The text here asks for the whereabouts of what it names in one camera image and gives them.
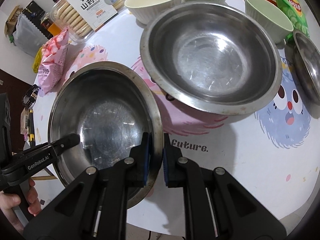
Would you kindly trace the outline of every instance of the yellow bag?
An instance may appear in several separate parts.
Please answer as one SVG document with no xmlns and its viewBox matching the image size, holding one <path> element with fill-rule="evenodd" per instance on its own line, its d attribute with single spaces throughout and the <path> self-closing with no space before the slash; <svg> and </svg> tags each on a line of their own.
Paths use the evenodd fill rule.
<svg viewBox="0 0 320 240">
<path fill-rule="evenodd" d="M 42 58 L 42 53 L 41 53 L 41 49 L 42 47 L 40 47 L 36 57 L 35 57 L 35 61 L 33 62 L 33 72 L 34 73 L 38 73 L 38 70 L 39 70 L 39 66 L 40 66 L 40 63 L 41 63 L 41 58 Z"/>
</svg>

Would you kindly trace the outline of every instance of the pink snack bag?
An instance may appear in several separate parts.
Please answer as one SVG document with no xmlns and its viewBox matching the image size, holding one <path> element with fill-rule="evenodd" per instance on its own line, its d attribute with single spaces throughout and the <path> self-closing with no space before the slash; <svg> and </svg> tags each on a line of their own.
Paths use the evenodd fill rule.
<svg viewBox="0 0 320 240">
<path fill-rule="evenodd" d="M 62 77 L 64 60 L 69 41 L 67 28 L 52 37 L 42 46 L 42 59 L 38 71 L 38 82 L 44 94 L 51 91 Z"/>
</svg>

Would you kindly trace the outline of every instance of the cable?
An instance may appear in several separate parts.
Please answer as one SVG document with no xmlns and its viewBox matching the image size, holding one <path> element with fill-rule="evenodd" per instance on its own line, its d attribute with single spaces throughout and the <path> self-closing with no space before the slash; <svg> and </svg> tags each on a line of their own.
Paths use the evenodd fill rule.
<svg viewBox="0 0 320 240">
<path fill-rule="evenodd" d="M 151 231 L 149 231 L 149 238 L 148 238 L 148 240 L 150 240 L 150 238 L 151 238 Z"/>
</svg>

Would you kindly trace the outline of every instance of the cartoon eye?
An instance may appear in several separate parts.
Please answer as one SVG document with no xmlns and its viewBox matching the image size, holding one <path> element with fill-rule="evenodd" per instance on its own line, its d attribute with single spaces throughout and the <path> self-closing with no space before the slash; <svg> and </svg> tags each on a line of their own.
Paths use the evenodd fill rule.
<svg viewBox="0 0 320 240">
<path fill-rule="evenodd" d="M 295 89 L 292 91 L 292 106 L 297 114 L 302 114 L 302 100 Z"/>
<path fill-rule="evenodd" d="M 287 106 L 287 95 L 282 85 L 280 85 L 278 93 L 276 94 L 273 101 L 273 106 L 275 107 L 275 109 L 279 108 L 280 110 L 284 110 Z"/>
<path fill-rule="evenodd" d="M 170 96 L 169 94 L 165 95 L 165 99 L 167 99 L 168 101 L 173 101 L 174 98 L 172 96 Z"/>
</svg>

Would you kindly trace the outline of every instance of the green chip bag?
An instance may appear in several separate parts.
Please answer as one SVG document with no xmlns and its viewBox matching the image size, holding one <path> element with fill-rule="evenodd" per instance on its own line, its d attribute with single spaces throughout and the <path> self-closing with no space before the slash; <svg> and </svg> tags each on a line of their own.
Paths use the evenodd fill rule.
<svg viewBox="0 0 320 240">
<path fill-rule="evenodd" d="M 307 19 L 302 12 L 299 0 L 276 0 L 276 3 L 278 8 L 290 19 L 293 27 L 299 29 L 309 37 Z M 287 36 L 287 41 L 293 41 L 292 33 Z"/>
</svg>

